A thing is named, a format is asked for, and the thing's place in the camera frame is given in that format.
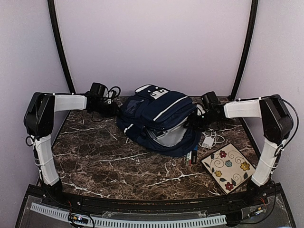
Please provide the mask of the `pale green thin book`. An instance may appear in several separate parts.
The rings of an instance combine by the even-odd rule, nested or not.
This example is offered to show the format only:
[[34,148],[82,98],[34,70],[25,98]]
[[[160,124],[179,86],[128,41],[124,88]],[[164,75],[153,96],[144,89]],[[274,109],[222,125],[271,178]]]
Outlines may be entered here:
[[179,138],[183,135],[184,130],[181,127],[175,127],[168,130],[156,130],[156,129],[147,129],[147,133],[149,133],[154,139],[168,139],[175,140],[175,138]]

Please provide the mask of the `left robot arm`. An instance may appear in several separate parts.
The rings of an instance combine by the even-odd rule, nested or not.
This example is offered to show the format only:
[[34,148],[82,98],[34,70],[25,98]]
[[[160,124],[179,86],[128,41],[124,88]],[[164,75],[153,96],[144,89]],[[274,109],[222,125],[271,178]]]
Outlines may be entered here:
[[92,83],[90,90],[82,94],[33,94],[23,120],[28,134],[26,144],[33,148],[40,184],[49,192],[48,199],[55,206],[63,207],[67,203],[67,196],[61,192],[62,182],[55,168],[51,146],[55,113],[86,110],[105,118],[114,117],[119,114],[115,98],[120,93],[118,86],[109,89],[101,83]]

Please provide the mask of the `navy blue student backpack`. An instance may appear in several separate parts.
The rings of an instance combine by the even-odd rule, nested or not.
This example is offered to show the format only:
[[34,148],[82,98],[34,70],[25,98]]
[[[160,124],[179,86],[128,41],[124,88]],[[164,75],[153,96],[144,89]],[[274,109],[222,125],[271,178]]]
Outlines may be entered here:
[[[121,106],[117,127],[144,148],[171,157],[182,157],[199,143],[201,133],[187,126],[196,105],[184,93],[155,85],[137,88]],[[175,140],[154,139],[147,129],[168,130],[181,127],[184,132]]]

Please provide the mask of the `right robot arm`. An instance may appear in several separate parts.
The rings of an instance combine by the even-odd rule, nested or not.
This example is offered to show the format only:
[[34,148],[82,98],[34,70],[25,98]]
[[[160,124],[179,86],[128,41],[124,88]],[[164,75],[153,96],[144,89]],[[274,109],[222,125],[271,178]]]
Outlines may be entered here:
[[278,94],[238,99],[225,104],[218,100],[214,92],[204,94],[201,99],[202,110],[194,111],[186,121],[186,126],[194,130],[204,132],[210,124],[224,119],[261,120],[264,145],[250,181],[254,188],[242,196],[245,205],[253,206],[261,198],[261,192],[257,188],[270,180],[283,150],[293,140],[299,127],[299,116],[296,116],[296,119],[292,118],[288,109],[293,106]]

